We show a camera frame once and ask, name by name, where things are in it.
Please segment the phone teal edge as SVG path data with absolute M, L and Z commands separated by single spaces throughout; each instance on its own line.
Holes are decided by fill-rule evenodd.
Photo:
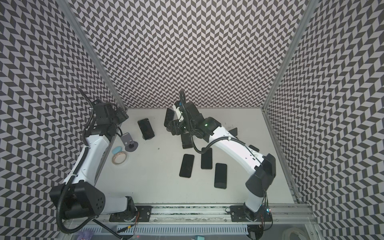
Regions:
M 167 108 L 166 115 L 164 120 L 164 127 L 168 127 L 169 123 L 174 120 L 175 112 L 174 110 Z

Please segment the grey round stand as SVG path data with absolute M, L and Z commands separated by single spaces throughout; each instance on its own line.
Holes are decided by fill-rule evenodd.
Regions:
M 125 150 L 127 152 L 134 152 L 138 146 L 139 146 L 139 143 L 134 141 L 132 136 L 130 135 L 130 133 L 125 133 L 121 136 L 121 140 L 125 146 Z

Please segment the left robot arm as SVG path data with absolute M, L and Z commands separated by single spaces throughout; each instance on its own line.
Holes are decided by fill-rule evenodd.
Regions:
M 106 197 L 95 186 L 105 151 L 114 136 L 122 136 L 119 125 L 128 119 L 128 115 L 116 104 L 91 101 L 83 91 L 80 94 L 92 108 L 81 134 L 84 147 L 63 183 L 50 191 L 56 207 L 57 226 L 64 234 L 78 232 L 100 215 L 115 214 L 131 220 L 136 214 L 129 197 Z

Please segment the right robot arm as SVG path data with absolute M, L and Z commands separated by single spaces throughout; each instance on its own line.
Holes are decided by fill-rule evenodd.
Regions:
M 237 161 L 249 174 L 245 183 L 249 191 L 243 207 L 245 218 L 253 222 L 264 217 L 268 208 L 263 203 L 267 200 L 268 188 L 277 174 L 276 158 L 271 154 L 260 154 L 216 119 L 204 118 L 195 104 L 186 101 L 183 90 L 179 92 L 179 98 L 173 105 L 177 118 L 169 121 L 167 130 L 172 135 L 186 135 L 198 154 L 203 155 L 212 147 L 218 147 Z

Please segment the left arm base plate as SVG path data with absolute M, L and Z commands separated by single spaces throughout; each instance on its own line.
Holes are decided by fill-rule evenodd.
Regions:
M 134 223 L 149 222 L 152 215 L 152 206 L 136 206 L 133 210 L 125 210 L 123 212 L 110 215 L 109 222 L 113 223 Z

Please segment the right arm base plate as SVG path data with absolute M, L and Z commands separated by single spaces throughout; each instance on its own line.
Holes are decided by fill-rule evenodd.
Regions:
M 245 205 L 230 206 L 232 222 L 272 222 L 273 217 L 270 209 L 261 205 L 256 212 L 251 211 Z

